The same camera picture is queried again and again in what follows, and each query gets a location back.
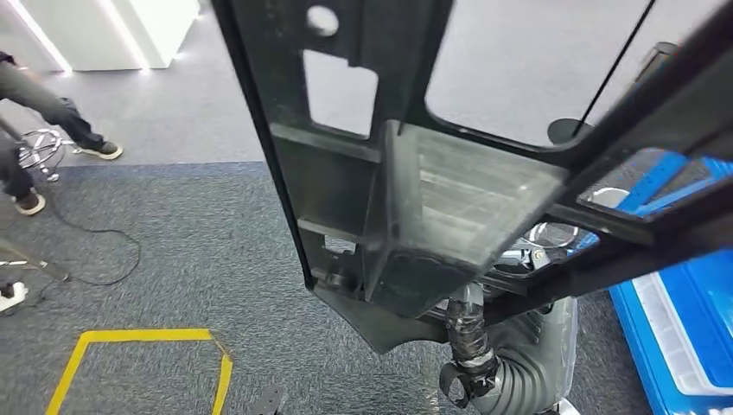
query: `gray pants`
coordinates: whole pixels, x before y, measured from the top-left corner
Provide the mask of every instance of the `gray pants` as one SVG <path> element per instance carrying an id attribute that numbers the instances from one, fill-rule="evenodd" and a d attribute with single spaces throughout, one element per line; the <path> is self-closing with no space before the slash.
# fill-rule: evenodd
<path id="1" fill-rule="evenodd" d="M 99 134 L 79 114 L 70 99 L 55 96 L 41 84 L 8 62 L 0 62 L 0 99 L 38 111 L 47 123 L 58 125 L 79 147 L 97 150 L 104 143 Z M 17 145 L 0 137 L 0 182 L 8 195 L 23 198 L 30 194 L 33 180 L 18 162 Z"/>
<path id="2" fill-rule="evenodd" d="M 58 125 L 84 149 L 97 150 L 104 138 L 79 114 L 71 100 L 55 96 L 8 62 L 0 62 L 0 99 L 38 111 L 51 125 Z"/>

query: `rectangular cutout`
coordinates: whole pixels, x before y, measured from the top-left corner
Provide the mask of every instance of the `rectangular cutout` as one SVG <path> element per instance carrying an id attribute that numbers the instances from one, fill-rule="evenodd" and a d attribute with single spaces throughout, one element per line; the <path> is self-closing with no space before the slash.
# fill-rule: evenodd
<path id="1" fill-rule="evenodd" d="M 377 74 L 345 59 L 303 51 L 310 118 L 319 125 L 367 138 L 372 126 Z"/>
<path id="2" fill-rule="evenodd" d="M 548 126 L 582 116 L 646 3 L 456 0 L 426 104 L 451 123 L 552 146 Z M 589 123 L 628 90 L 656 42 L 681 42 L 720 4 L 657 2 Z"/>

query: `wire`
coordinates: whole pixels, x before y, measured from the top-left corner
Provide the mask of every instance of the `wire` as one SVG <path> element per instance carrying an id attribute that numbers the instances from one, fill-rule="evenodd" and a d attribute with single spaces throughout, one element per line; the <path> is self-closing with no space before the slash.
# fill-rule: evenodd
<path id="1" fill-rule="evenodd" d="M 58 157 L 58 160 L 54 164 L 54 166 L 49 169 L 53 174 L 56 173 L 56 170 L 58 169 L 61 162 L 64 160 L 64 157 L 66 157 L 67 154 L 67 148 L 66 145 L 62 145 L 61 148 L 63 149 L 63 152 L 61 153 L 61 156 Z M 108 287 L 111 285 L 118 284 L 122 282 L 123 280 L 127 279 L 132 273 L 137 269 L 137 267 L 140 265 L 140 260 L 142 258 L 143 254 L 143 245 L 135 238 L 132 238 L 128 233 L 125 231 L 121 231 L 119 229 L 91 229 L 88 227 L 83 227 L 82 225 L 76 224 L 68 220 L 58 209 L 56 205 L 56 199 L 54 197 L 54 191 L 51 189 L 51 186 L 49 185 L 43 185 L 38 186 L 42 190 L 42 193 L 44 197 L 46 197 L 46 200 L 48 201 L 48 210 L 51 212 L 51 214 L 62 224 L 71 227 L 73 229 L 77 229 L 83 233 L 93 233 L 93 234 L 101 234 L 101 233 L 113 233 L 116 235 L 119 235 L 129 241 L 132 245 L 136 247 L 136 258 L 135 261 L 132 263 L 132 267 L 127 270 L 126 272 L 122 273 L 119 277 L 113 279 L 112 281 L 105 281 L 105 282 L 99 282 L 99 281 L 92 281 L 85 278 L 77 277 L 74 275 L 70 275 L 71 280 L 78 280 L 83 284 L 95 286 L 95 287 Z M 53 285 L 54 283 L 60 282 L 57 279 L 52 278 L 51 281 L 49 281 L 46 285 L 44 285 L 41 290 L 38 293 L 37 300 L 30 305 L 30 307 L 36 307 L 38 304 L 40 304 L 43 300 L 46 298 L 44 297 L 43 293 L 44 291 Z"/>
<path id="2" fill-rule="evenodd" d="M 647 19 L 649 12 L 652 11 L 652 6 L 654 6 L 655 2 L 656 0 L 649 0 L 647 7 L 644 9 L 644 12 L 641 13 L 641 17 L 639 17 L 639 21 L 636 22 L 636 26 L 634 26 L 634 30 L 631 31 L 631 35 L 628 36 L 626 43 L 623 44 L 623 47 L 621 48 L 621 52 L 619 52 L 618 56 L 616 56 L 616 60 L 614 61 L 614 64 L 611 65 L 611 68 L 609 69 L 608 73 L 606 73 L 606 78 L 604 78 L 603 82 L 601 82 L 601 86 L 598 88 L 598 91 L 596 91 L 596 95 L 590 101 L 588 108 L 585 110 L 585 113 L 580 118 L 580 122 L 577 123 L 575 130 L 572 133 L 573 137 L 576 136 L 577 133 L 580 132 L 580 129 L 583 127 L 583 125 L 585 125 L 585 120 L 588 119 L 588 116 L 590 115 L 590 111 L 593 110 L 594 106 L 596 106 L 596 101 L 598 100 L 598 98 L 601 97 L 603 90 L 606 89 L 606 85 L 609 84 L 611 77 L 614 75 L 614 72 L 616 68 L 619 66 L 619 63 L 621 63 L 621 59 L 623 59 L 623 56 L 626 54 L 628 47 L 631 46 L 631 42 L 634 41 L 636 34 L 639 32 L 639 29 L 641 29 L 641 25 L 644 24 L 644 21 Z"/>

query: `person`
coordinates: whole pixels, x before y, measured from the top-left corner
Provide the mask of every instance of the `person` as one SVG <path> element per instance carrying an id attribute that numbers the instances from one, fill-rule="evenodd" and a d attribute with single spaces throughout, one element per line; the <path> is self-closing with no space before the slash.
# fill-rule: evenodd
<path id="1" fill-rule="evenodd" d="M 24 73 L 12 55 L 0 51 L 0 99 L 9 99 L 19 105 L 38 111 L 51 125 L 58 125 L 80 147 L 81 151 L 103 160 L 114 160 L 122 155 L 121 146 L 105 141 L 92 131 L 70 99 L 51 93 Z M 19 164 L 20 149 L 11 140 L 0 137 L 0 181 L 4 192 L 10 195 L 21 214 L 32 216 L 43 210 L 46 201 L 39 195 L 30 174 Z"/>

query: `black shoe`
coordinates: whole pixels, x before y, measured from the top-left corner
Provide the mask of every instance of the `black shoe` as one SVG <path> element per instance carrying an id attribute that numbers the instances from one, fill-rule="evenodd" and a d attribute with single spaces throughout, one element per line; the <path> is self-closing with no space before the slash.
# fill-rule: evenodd
<path id="1" fill-rule="evenodd" d="M 105 141 L 96 149 L 81 149 L 86 154 L 97 156 L 103 160 L 114 160 L 119 156 L 122 156 L 122 147 L 115 143 Z"/>
<path id="2" fill-rule="evenodd" d="M 21 199 L 14 197 L 13 202 L 16 205 L 16 210 L 26 216 L 33 216 L 46 207 L 46 198 L 37 194 L 34 188 L 30 190 L 27 196 Z"/>

